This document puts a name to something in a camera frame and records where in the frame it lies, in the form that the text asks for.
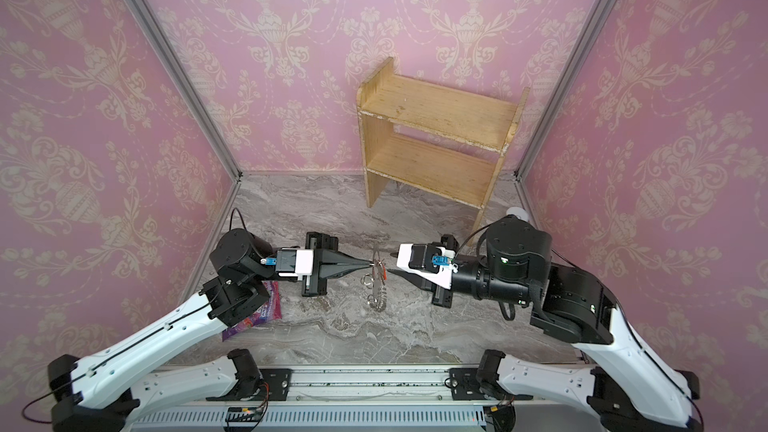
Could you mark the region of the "metal key ring plate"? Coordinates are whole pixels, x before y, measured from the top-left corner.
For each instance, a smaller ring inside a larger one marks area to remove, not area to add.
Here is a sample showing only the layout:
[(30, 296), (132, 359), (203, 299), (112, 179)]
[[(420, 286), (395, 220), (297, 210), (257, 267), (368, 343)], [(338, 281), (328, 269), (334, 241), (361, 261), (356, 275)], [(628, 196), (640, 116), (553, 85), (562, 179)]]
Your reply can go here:
[(362, 279), (362, 284), (368, 289), (368, 306), (376, 311), (383, 312), (387, 306), (386, 290), (386, 266), (378, 249), (373, 251), (371, 270)]

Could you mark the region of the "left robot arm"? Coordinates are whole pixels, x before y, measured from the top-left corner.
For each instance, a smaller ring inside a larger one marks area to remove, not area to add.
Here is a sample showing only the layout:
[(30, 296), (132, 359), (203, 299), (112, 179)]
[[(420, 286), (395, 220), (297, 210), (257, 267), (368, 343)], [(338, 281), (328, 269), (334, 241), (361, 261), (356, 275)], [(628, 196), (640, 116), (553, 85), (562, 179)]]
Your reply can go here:
[(123, 431), (144, 415), (197, 400), (268, 402), (270, 388), (251, 353), (235, 349), (199, 366), (159, 366), (235, 327), (266, 305), (269, 282), (298, 282), (309, 297), (331, 278), (372, 266), (342, 253), (337, 238), (310, 232), (302, 248), (275, 248), (245, 225), (230, 227), (209, 259), (216, 275), (201, 290), (128, 338), (85, 357), (49, 363), (47, 425), (55, 431)]

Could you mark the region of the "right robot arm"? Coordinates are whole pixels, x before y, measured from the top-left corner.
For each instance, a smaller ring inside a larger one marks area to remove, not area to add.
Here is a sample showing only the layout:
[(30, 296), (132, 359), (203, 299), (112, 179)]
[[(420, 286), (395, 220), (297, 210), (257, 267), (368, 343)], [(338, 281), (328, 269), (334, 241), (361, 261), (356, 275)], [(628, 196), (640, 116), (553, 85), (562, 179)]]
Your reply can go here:
[(471, 255), (450, 234), (427, 244), (403, 243), (393, 254), (394, 272), (432, 292), (439, 307), (466, 295), (497, 303), (507, 321), (516, 308), (529, 308), (532, 327), (588, 359), (545, 365), (488, 349), (475, 375), (483, 395), (567, 405), (608, 431), (704, 430), (697, 375), (666, 364), (597, 276), (568, 261), (552, 262), (551, 235), (532, 225), (525, 210), (513, 207), (473, 236)]

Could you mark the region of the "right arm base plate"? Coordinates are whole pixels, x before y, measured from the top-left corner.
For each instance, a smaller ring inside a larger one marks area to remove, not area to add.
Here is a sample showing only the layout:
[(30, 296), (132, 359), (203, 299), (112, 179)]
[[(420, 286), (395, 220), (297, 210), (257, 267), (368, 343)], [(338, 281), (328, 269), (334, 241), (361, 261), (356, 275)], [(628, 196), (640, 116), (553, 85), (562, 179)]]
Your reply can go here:
[(450, 368), (444, 385), (450, 389), (455, 401), (470, 400), (497, 400), (497, 401), (530, 401), (532, 395), (510, 394), (488, 384), (481, 384), (477, 380), (476, 368)]

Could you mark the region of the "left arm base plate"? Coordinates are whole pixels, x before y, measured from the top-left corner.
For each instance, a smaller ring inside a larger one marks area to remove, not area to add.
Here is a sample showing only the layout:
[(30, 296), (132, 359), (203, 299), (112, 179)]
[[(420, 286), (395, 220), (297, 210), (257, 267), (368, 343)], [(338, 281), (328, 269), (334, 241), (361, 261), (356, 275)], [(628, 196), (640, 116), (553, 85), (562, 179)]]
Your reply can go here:
[(224, 395), (207, 397), (207, 401), (285, 401), (290, 390), (293, 370), (267, 368), (257, 372), (237, 372), (233, 388)]

